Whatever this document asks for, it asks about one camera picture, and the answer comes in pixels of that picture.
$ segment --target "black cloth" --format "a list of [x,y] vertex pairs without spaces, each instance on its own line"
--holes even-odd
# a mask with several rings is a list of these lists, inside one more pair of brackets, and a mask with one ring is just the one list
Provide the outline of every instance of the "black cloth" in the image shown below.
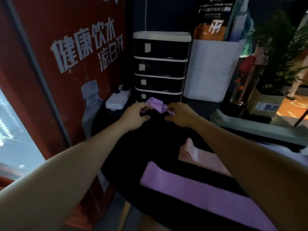
[[[180,146],[188,137],[196,147],[213,152],[195,131],[165,121],[167,113],[149,110],[146,114],[151,119],[122,136],[101,168],[116,190],[137,209],[175,231],[255,230],[139,184],[148,162],[154,161],[162,170],[247,196],[235,179],[178,160]],[[101,108],[94,120],[92,135],[118,118]]]

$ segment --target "left hand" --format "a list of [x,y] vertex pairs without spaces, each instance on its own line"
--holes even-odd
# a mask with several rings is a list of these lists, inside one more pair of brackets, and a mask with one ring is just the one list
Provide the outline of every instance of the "left hand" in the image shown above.
[[140,113],[153,109],[146,103],[134,103],[132,106],[129,106],[127,110],[123,113],[119,122],[122,123],[126,131],[133,131],[141,127],[141,125],[150,119],[150,116],[140,116]]

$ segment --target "hand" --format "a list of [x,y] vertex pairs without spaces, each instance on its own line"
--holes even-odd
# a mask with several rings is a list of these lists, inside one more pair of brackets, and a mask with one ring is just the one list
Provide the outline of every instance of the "hand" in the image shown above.
[[146,103],[134,103],[129,106],[127,110],[123,113],[119,121],[123,124],[125,130],[133,131],[141,127],[141,125],[150,119],[150,116],[140,116],[140,113],[145,113],[145,111],[153,109]]
[[167,116],[165,117],[165,120],[174,122],[180,127],[191,127],[193,121],[199,117],[191,107],[181,102],[171,103],[168,105],[167,110],[174,112],[175,116]]

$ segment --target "shoe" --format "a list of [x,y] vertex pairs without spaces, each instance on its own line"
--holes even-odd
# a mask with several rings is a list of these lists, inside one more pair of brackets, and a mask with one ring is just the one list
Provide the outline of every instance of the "shoe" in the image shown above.
[[289,100],[295,100],[295,97],[286,96],[286,98]]

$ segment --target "potted plant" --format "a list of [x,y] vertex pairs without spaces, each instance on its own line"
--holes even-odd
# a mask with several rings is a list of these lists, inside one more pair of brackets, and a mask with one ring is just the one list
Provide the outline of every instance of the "potted plant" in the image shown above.
[[308,45],[308,27],[297,30],[289,15],[275,11],[269,20],[256,27],[253,34],[257,47],[264,49],[268,63],[247,104],[250,114],[273,117],[279,109],[287,84],[296,80],[296,74],[305,69],[293,69],[294,59]]

